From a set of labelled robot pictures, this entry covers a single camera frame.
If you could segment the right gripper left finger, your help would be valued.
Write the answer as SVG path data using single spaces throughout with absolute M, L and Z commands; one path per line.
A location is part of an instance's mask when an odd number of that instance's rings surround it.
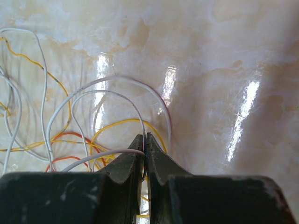
M 0 179 L 3 224 L 134 224 L 143 158 L 120 154 L 97 172 L 19 172 Z

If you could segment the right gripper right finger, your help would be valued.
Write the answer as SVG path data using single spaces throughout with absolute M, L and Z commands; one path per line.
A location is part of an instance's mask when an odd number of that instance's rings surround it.
M 293 224 L 281 188 L 266 176 L 193 175 L 146 137 L 152 224 Z

